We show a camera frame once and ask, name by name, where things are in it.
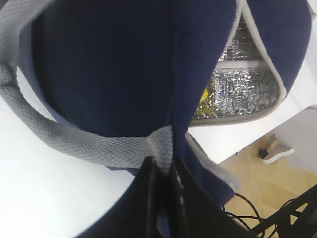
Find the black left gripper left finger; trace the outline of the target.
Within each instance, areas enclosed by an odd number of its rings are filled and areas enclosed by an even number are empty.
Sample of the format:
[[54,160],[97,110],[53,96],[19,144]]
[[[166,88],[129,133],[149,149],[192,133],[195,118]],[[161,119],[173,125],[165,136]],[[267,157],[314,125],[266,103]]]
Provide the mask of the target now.
[[146,157],[139,173],[119,200],[79,238],[157,238],[158,168]]

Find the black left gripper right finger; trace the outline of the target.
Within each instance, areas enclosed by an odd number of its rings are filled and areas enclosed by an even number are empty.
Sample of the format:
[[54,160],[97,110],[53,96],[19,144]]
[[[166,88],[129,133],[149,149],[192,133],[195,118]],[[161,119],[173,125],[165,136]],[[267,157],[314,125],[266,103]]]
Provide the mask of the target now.
[[199,187],[183,161],[172,160],[173,238],[254,238],[229,218]]

